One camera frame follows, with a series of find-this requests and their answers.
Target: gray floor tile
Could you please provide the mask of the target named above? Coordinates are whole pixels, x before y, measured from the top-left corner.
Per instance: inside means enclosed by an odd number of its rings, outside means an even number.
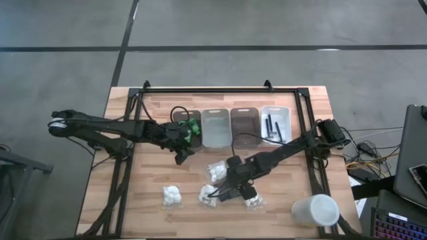
[[[427,51],[127,53],[119,85],[149,80],[153,86],[247,86],[265,79],[273,85],[326,85],[340,125],[398,127],[407,105],[427,102],[426,61]],[[397,131],[366,140],[379,147],[396,145],[400,138]]]
[[[34,172],[13,239],[71,237],[91,156],[51,136],[51,112],[75,109],[102,116],[117,53],[1,53],[0,143],[24,157],[54,164]]]
[[[0,1],[0,46],[120,46],[132,0]]]
[[[147,0],[129,45],[426,44],[427,16],[401,0]]]

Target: wooden table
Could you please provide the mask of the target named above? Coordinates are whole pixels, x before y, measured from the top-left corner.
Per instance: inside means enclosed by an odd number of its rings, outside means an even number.
[[[106,118],[124,114],[128,89],[111,89]],[[315,118],[332,118],[326,87],[309,89]],[[169,121],[169,112],[176,105],[199,111],[215,108],[231,110],[236,107],[256,107],[260,111],[264,105],[285,106],[291,110],[292,137],[296,138],[301,134],[295,98],[290,93],[155,93],[145,94],[143,100],[149,114],[160,123]],[[143,111],[141,118],[146,119]],[[269,151],[274,148],[261,144],[255,150],[236,150],[236,153],[247,157],[260,150]],[[311,195],[304,153],[282,161],[269,175],[255,181],[258,192],[267,204],[254,212],[246,209],[242,198],[220,203],[216,209],[207,208],[198,202],[200,189],[207,183],[206,165],[226,160],[231,156],[231,151],[208,153],[201,150],[180,166],[175,164],[174,155],[148,143],[135,145],[122,237],[318,236],[315,227],[300,227],[291,220],[292,203]],[[105,152],[98,152],[95,163],[106,157]],[[360,231],[342,158],[329,158],[326,172],[332,197],[341,214],[355,230]],[[99,165],[91,172],[77,233],[84,232],[105,207],[112,173],[113,160]],[[179,187],[183,208],[163,210],[162,188],[168,185]],[[113,226],[115,214],[117,213],[113,212],[111,219]]]

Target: black metal frame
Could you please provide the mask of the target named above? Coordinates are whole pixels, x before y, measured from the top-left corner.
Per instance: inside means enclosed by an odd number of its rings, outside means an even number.
[[[28,182],[34,169],[40,170],[45,174],[52,172],[53,166],[40,163],[25,157],[18,156],[16,154],[0,150],[0,161],[9,163],[17,167],[22,167],[24,173],[21,177],[21,181],[18,188],[13,196],[12,204],[7,212],[3,222],[0,223],[0,239],[8,239],[10,230],[15,222],[17,216],[19,204],[22,202],[22,198],[27,190]]]
[[[312,108],[312,103],[310,99],[310,92],[308,88],[304,87],[298,87],[298,88],[273,88],[270,81],[266,81],[264,83],[264,87],[241,87],[241,88],[235,88],[235,87],[209,87],[209,88],[151,88],[151,85],[148,81],[146,81],[142,88],[131,88],[129,89],[128,93],[128,99],[126,103],[126,110],[125,112],[128,114],[130,113],[130,107],[131,107],[131,96],[138,93],[140,94],[140,97],[143,97],[144,93],[291,93],[295,96],[296,101],[296,107],[298,112],[298,118],[300,120],[300,129],[301,132],[307,131],[306,129],[306,122],[304,119],[304,111],[302,108],[302,102],[301,98],[303,97],[306,101],[306,107],[307,107],[307,114],[308,114],[308,121],[310,122],[310,126],[313,126],[315,123],[314,120],[314,113]],[[140,111],[141,111],[141,103],[137,102],[137,107],[135,108],[135,119],[139,119],[140,117]],[[132,167],[132,161],[133,161],[133,150],[132,148],[132,157],[129,157],[126,159],[126,166],[125,166],[125,173],[123,176],[123,180],[121,182],[121,186],[125,187],[124,191],[120,194],[120,203],[119,203],[119,209],[118,209],[118,215],[117,215],[117,225],[115,226],[114,233],[109,232],[110,223],[111,223],[111,213],[108,214],[106,218],[103,219],[103,229],[101,235],[90,235],[86,236],[88,239],[117,239],[121,237],[121,230],[123,227],[123,217],[125,214],[125,204],[126,204],[126,198],[127,198],[127,188],[129,186],[129,180],[130,180],[130,173],[131,173],[131,167]],[[307,162],[307,168],[308,168],[308,176],[310,178],[310,187],[312,188],[312,194],[327,194],[330,196],[330,188],[328,184],[328,178],[326,176],[326,170],[323,161],[318,161],[318,171],[320,172],[320,179],[321,179],[321,189],[319,188],[319,183],[315,175],[315,168],[314,168],[314,159],[312,157],[312,151],[306,151],[306,162]],[[116,161],[114,165],[113,170],[113,178],[111,180],[111,187],[109,192],[109,200],[108,200],[108,207],[113,208],[113,206],[116,204],[116,202],[112,202],[115,197],[117,197],[117,183],[119,181],[119,172],[121,168],[121,161]],[[335,224],[331,227],[331,233],[326,233],[325,227],[318,227],[319,236],[320,238],[327,238],[331,237],[331,235],[338,236],[338,226]],[[84,236],[76,236],[76,239],[86,239]]]

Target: white plastic cup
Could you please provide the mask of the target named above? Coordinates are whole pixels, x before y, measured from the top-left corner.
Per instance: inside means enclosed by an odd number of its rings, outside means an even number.
[[[291,216],[300,225],[329,227],[338,221],[340,210],[331,197],[318,194],[296,201]]]

